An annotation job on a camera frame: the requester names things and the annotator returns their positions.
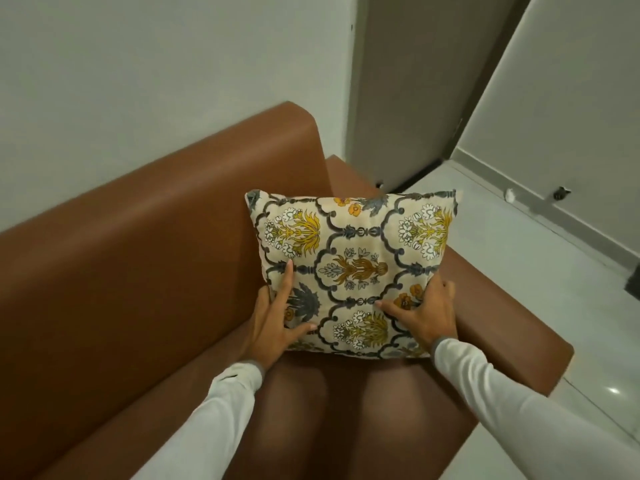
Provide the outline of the person's left forearm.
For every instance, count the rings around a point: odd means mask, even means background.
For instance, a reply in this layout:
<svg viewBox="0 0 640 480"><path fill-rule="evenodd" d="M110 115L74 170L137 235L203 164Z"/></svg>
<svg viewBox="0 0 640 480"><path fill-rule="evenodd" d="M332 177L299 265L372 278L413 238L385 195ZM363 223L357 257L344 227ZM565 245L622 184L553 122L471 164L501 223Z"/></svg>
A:
<svg viewBox="0 0 640 480"><path fill-rule="evenodd" d="M203 402L131 480L221 480L251 419L264 379L260 364L233 363Z"/></svg>

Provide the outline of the person's right hand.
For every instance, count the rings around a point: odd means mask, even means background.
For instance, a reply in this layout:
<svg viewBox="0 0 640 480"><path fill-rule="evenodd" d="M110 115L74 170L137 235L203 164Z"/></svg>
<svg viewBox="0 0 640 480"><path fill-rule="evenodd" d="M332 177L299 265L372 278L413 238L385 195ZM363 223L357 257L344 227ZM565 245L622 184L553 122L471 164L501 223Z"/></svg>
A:
<svg viewBox="0 0 640 480"><path fill-rule="evenodd" d="M454 296L453 282L443 280L436 272L425 288L420 306L413 309L417 322L400 322L431 356L441 341L458 337Z"/></svg>

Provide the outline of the floral patterned cushion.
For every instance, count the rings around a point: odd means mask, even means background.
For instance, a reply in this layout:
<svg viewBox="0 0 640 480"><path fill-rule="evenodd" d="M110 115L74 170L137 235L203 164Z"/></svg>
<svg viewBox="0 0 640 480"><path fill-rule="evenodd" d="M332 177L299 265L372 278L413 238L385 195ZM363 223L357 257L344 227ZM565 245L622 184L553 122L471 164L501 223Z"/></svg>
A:
<svg viewBox="0 0 640 480"><path fill-rule="evenodd" d="M290 351L366 360L429 357L374 303L420 306L444 257L459 192L319 198L252 190L244 197L272 296L286 263L294 264L285 327L317 326Z"/></svg>

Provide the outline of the person's left hand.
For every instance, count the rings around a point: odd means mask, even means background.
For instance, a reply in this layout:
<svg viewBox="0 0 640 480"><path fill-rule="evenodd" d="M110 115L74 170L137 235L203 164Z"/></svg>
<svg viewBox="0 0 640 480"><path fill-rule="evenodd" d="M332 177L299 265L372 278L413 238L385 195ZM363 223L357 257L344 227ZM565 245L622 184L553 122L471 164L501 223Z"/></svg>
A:
<svg viewBox="0 0 640 480"><path fill-rule="evenodd" d="M248 338L240 361L259 368L262 375L293 344L286 342L285 312L292 291L294 264L288 260L280 288L271 298L267 285L260 288L250 318Z"/></svg>

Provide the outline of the brown leather sofa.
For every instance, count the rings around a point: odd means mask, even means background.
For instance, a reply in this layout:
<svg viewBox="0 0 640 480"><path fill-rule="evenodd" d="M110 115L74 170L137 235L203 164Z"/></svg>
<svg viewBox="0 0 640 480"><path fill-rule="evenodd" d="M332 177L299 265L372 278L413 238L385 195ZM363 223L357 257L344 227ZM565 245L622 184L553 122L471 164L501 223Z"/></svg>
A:
<svg viewBox="0 0 640 480"><path fill-rule="evenodd" d="M235 362L244 193L364 196L284 102L0 233L0 480L129 480ZM438 480L477 425L429 360L287 352L227 480Z"/></svg>

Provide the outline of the person's right forearm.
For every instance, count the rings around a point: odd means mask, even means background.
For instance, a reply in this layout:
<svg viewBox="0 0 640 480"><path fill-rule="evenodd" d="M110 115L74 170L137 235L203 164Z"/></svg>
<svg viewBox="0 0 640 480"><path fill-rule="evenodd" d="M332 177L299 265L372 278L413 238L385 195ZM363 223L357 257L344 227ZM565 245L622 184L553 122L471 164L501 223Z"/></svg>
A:
<svg viewBox="0 0 640 480"><path fill-rule="evenodd" d="M528 480L640 480L640 452L496 370L476 346L432 346L435 367Z"/></svg>

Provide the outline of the grey door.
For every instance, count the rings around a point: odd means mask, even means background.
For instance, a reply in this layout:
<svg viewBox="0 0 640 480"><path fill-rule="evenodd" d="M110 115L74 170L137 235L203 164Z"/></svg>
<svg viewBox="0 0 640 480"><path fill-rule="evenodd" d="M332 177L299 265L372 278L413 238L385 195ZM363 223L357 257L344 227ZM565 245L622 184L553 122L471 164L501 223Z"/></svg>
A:
<svg viewBox="0 0 640 480"><path fill-rule="evenodd" d="M345 158L384 193L458 143L531 0L357 0Z"/></svg>

